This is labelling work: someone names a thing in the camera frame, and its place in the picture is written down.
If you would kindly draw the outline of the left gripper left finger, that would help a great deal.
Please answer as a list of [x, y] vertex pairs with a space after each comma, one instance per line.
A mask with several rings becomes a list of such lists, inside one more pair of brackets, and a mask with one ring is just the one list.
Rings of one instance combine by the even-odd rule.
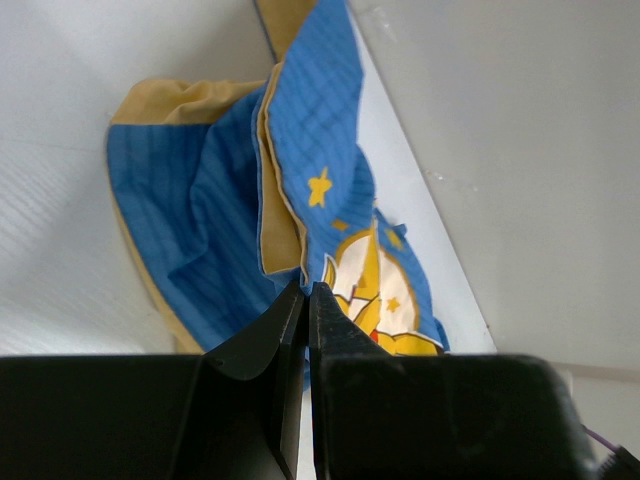
[[202, 355], [1, 362], [5, 479], [292, 479], [305, 297], [288, 285]]

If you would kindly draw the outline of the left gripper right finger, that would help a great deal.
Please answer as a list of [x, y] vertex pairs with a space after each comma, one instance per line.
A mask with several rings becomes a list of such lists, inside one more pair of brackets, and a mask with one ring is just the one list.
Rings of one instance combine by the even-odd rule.
[[314, 464], [321, 479], [593, 479], [569, 392], [523, 355], [394, 356], [339, 308], [309, 302]]

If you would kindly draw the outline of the blue Pikachu cloth placemat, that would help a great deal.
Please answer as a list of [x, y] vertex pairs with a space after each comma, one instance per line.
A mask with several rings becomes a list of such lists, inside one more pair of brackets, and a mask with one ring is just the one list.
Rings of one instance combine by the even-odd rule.
[[181, 353], [216, 348], [290, 282], [327, 284], [394, 355], [450, 345], [406, 230], [358, 145], [363, 71], [342, 1], [260, 1], [264, 81], [149, 79], [107, 134], [128, 247]]

